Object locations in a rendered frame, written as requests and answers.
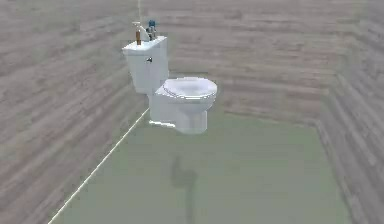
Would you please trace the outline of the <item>white toilet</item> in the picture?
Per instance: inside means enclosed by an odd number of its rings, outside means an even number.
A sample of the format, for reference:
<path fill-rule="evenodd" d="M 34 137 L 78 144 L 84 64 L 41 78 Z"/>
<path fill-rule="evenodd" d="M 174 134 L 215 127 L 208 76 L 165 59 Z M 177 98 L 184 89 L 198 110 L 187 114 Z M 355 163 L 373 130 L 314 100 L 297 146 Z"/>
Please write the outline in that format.
<path fill-rule="evenodd" d="M 208 128 L 208 110 L 218 86 L 197 76 L 170 77 L 165 36 L 122 48 L 134 89 L 147 96 L 152 122 L 169 123 L 183 134 L 201 134 Z"/>

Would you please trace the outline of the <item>blue grey spray bottle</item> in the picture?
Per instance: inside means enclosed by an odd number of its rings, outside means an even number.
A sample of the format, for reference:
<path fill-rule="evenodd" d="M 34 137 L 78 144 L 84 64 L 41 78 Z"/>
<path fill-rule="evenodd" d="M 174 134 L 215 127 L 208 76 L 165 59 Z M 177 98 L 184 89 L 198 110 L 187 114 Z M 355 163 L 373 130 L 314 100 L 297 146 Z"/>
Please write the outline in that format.
<path fill-rule="evenodd" d="M 154 20 L 148 21 L 147 33 L 151 41 L 156 39 L 156 22 Z"/>

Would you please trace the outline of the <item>brown soap dispenser bottle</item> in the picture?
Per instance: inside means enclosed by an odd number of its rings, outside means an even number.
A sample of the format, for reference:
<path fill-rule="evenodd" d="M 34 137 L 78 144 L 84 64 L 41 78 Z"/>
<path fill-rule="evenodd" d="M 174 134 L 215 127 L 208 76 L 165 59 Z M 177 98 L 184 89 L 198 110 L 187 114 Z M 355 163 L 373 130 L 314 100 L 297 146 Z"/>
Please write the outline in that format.
<path fill-rule="evenodd" d="M 134 21 L 133 25 L 136 28 L 136 42 L 138 45 L 141 45 L 143 42 L 148 42 L 150 37 L 146 29 L 141 25 L 139 21 Z"/>

